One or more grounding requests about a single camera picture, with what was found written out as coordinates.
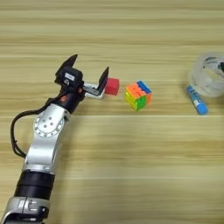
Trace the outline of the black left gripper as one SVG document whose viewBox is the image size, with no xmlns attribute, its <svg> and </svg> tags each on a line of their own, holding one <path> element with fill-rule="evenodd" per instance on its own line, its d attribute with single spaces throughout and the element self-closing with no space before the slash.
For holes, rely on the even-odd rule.
<svg viewBox="0 0 224 224">
<path fill-rule="evenodd" d="M 62 63 L 60 66 L 59 70 L 62 70 L 64 67 L 72 67 L 74 65 L 74 62 L 76 61 L 78 55 L 72 55 L 69 57 L 66 61 Z M 99 79 L 99 85 L 97 90 L 99 91 L 99 94 L 102 93 L 103 89 L 105 88 L 107 81 L 109 77 L 109 67 L 105 69 L 105 71 L 102 73 L 101 78 Z M 99 99 L 100 96 L 95 96 L 90 93 L 85 93 L 85 94 L 79 94 L 79 93 L 68 93 L 67 95 L 62 96 L 58 100 L 54 101 L 53 103 L 61 106 L 63 109 L 66 109 L 70 114 L 72 114 L 79 103 L 84 99 L 84 98 L 95 98 Z"/>
</svg>

